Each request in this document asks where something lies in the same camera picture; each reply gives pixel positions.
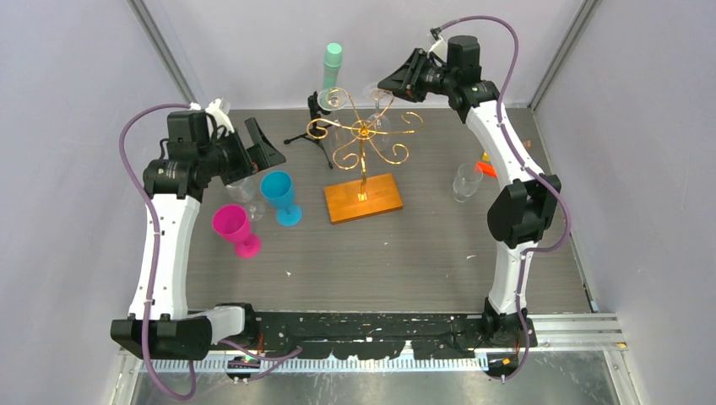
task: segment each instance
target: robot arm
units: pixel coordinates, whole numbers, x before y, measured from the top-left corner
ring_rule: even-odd
[[[480,77],[477,39],[459,35],[446,45],[439,35],[433,37],[436,44],[430,52],[415,49],[408,61],[378,87],[411,102],[423,101],[427,93],[446,95],[450,107],[490,155],[502,190],[487,214],[488,228],[497,241],[495,281],[485,299],[482,317],[489,338],[497,330],[518,328],[518,311],[526,316],[524,291],[532,253],[524,252],[537,246],[556,209],[554,196],[526,169],[543,176],[557,191],[561,184],[556,175],[545,176],[529,157],[507,119],[504,105],[500,109],[506,133],[502,132],[496,115],[499,93],[492,82]],[[522,157],[523,164],[515,153]],[[523,282],[517,291],[522,261]],[[520,308],[516,303],[518,295]]]
[[[246,126],[254,142],[244,148],[231,120],[216,100],[205,111],[178,111],[167,117],[167,159],[152,160],[144,171],[144,190],[160,221],[160,250],[149,312],[152,359],[192,359],[206,356],[211,344],[247,331],[252,323],[250,305],[220,305],[188,313],[186,278],[189,242],[201,205],[203,190],[213,177],[231,184],[260,170],[282,164],[285,157],[263,135],[253,118]],[[214,123],[209,134],[208,119]],[[220,128],[226,128],[220,134]],[[147,210],[147,232],[139,283],[127,319],[111,324],[111,337],[142,357],[140,330],[154,255],[155,231]]]

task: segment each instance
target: orange object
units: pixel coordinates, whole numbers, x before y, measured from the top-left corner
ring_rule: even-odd
[[[396,186],[392,174],[368,177],[366,182],[368,198],[363,201],[359,196],[361,181],[348,181],[323,189],[331,224],[340,224],[403,209],[403,199],[400,198],[398,186]]]
[[[495,172],[495,168],[492,167],[491,165],[488,165],[487,163],[483,163],[483,162],[477,162],[476,167],[478,167],[480,170],[482,170],[482,172],[485,173],[486,175],[488,175],[490,177],[497,178],[497,173]]]

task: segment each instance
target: gray wall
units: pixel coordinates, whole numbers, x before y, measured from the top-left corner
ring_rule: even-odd
[[[3,3],[0,13],[0,398],[96,404],[139,275],[144,207],[117,136],[181,102],[123,0]],[[139,169],[165,116],[137,125]]]
[[[650,403],[716,397],[716,3],[602,2],[538,110]]]
[[[223,95],[235,108],[305,107],[321,83],[323,51],[344,46],[339,85],[367,105],[364,88],[399,68],[428,30],[471,14],[502,17],[520,36],[520,63],[508,104],[527,105],[574,18],[580,1],[513,0],[170,0],[148,7],[199,101]],[[501,84],[512,38],[497,24],[464,23],[445,32],[477,35],[484,76]],[[441,97],[424,105],[446,106]]]

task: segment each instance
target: purple cable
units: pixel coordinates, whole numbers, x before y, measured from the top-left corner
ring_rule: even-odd
[[[299,355],[299,354],[303,351],[303,348],[297,347],[296,349],[294,349],[294,351],[292,351],[291,353],[287,354],[286,356],[281,356],[281,357],[263,357],[263,356],[259,356],[259,355],[257,355],[257,354],[253,354],[253,353],[249,352],[248,350],[246,350],[245,348],[239,346],[238,344],[233,343],[231,340],[223,339],[223,340],[219,340],[219,343],[223,343],[223,344],[225,344],[225,345],[227,345],[227,346],[231,346],[232,348],[235,348],[236,350],[238,350],[238,351],[244,353],[244,354],[247,355],[247,356],[251,356],[251,357],[254,358],[254,359],[258,359],[258,360],[261,360],[261,361],[275,361],[275,362],[276,362],[276,364],[274,364],[274,365],[272,365],[271,367],[269,367],[268,370],[262,371],[261,373],[258,373],[257,375],[255,375],[255,376],[253,376],[253,377],[246,378],[246,379],[244,380],[245,382],[261,380],[261,379],[264,378],[266,375],[268,375],[271,371],[274,371],[274,370],[276,370],[277,368],[279,368],[279,366],[281,366],[286,360],[290,360],[290,359],[295,358],[297,355]]]
[[[527,172],[528,175],[532,176],[535,180],[537,180],[542,186],[544,186],[553,196],[555,196],[557,202],[560,204],[561,210],[564,213],[564,219],[565,219],[565,228],[564,233],[562,234],[561,238],[552,246],[548,247],[531,247],[527,248],[522,252],[522,256],[520,257],[519,262],[519,276],[518,276],[518,285],[517,285],[517,294],[515,298],[515,304],[517,306],[517,313],[519,316],[519,322],[522,325],[522,329],[524,330],[524,339],[525,339],[525,345],[524,345],[524,355],[522,357],[522,361],[518,364],[517,369],[515,371],[507,376],[504,377],[505,381],[511,380],[513,377],[515,377],[518,372],[522,369],[522,366],[527,362],[527,357],[529,355],[529,327],[527,325],[527,321],[524,319],[524,316],[522,315],[522,303],[519,297],[519,293],[522,291],[522,288],[524,286],[524,273],[527,266],[527,255],[529,253],[535,253],[535,252],[548,252],[548,251],[554,251],[556,249],[559,249],[560,246],[564,245],[564,243],[567,241],[567,237],[569,237],[569,233],[572,230],[572,215],[569,212],[569,207],[567,206],[567,203],[564,201],[564,199],[561,197],[560,193],[553,187],[547,180],[545,180],[541,175],[538,175],[534,172],[534,170],[530,169],[529,167],[525,167],[524,165],[524,159],[517,151],[517,148],[515,148],[515,145],[510,138],[509,133],[507,133],[507,128],[505,127],[505,124],[502,122],[502,99],[505,96],[505,90],[507,90],[507,85],[510,83],[510,79],[513,76],[514,67],[517,64],[517,56],[519,54],[519,39],[517,37],[517,32],[515,32],[514,28],[505,20],[499,19],[497,17],[492,17],[490,15],[471,15],[469,17],[463,17],[461,19],[454,19],[453,21],[448,21],[447,23],[441,25],[439,27],[440,31],[443,31],[447,28],[452,27],[453,25],[462,23],[464,21],[474,21],[474,20],[484,20],[484,21],[492,21],[495,23],[498,23],[505,27],[508,31],[510,31],[510,34],[513,36],[514,41],[514,52],[513,52],[513,60],[512,63],[510,63],[510,68],[507,70],[507,76],[505,77],[505,83],[502,84],[502,88],[500,89],[500,95],[497,97],[497,120],[499,122],[500,129],[502,130],[502,136],[505,138],[505,141],[507,142],[507,145],[509,146],[510,150],[512,151],[515,159],[519,164],[524,168],[524,171]]]
[[[147,368],[147,372],[149,373],[149,377],[152,379],[152,381],[159,387],[159,389],[164,392],[169,397],[172,397],[176,399],[177,401],[186,401],[188,399],[191,399],[194,396],[194,393],[197,391],[197,376],[194,372],[194,363],[189,362],[189,375],[192,379],[192,389],[189,390],[188,394],[182,395],[178,394],[174,391],[172,391],[168,386],[164,384],[164,382],[159,378],[159,376],[156,373],[156,370],[154,366],[152,365],[151,358],[149,357],[149,316],[151,314],[151,308],[152,308],[152,296],[154,295],[155,291],[155,280],[156,280],[156,272],[157,272],[157,264],[159,262],[159,247],[160,247],[160,228],[159,228],[159,218],[156,212],[156,208],[154,204],[152,203],[151,198],[147,195],[147,192],[142,187],[142,183],[139,182],[139,179],[134,174],[134,170],[132,170],[132,166],[129,164],[129,159],[127,159],[127,151],[124,150],[124,138],[127,137],[127,132],[129,132],[129,128],[134,125],[135,122],[139,121],[140,118],[143,116],[146,116],[149,113],[152,113],[157,110],[164,110],[166,108],[189,108],[188,104],[162,104],[162,105],[156,105],[154,107],[150,107],[136,116],[134,116],[127,125],[124,126],[122,129],[122,132],[119,134],[119,157],[122,159],[122,164],[124,165],[124,170],[127,171],[127,174],[129,175],[129,178],[132,180],[132,183],[134,184],[134,187],[137,188],[137,191],[139,192],[139,195],[142,196],[142,199],[144,200],[144,203],[147,205],[147,209],[149,210],[149,214],[152,217],[152,225],[154,228],[155,233],[155,243],[154,243],[154,249],[152,250],[152,264],[151,268],[149,270],[149,281],[147,282],[147,295],[146,295],[146,301],[144,302],[144,317],[142,318],[142,357],[144,358],[144,366]]]

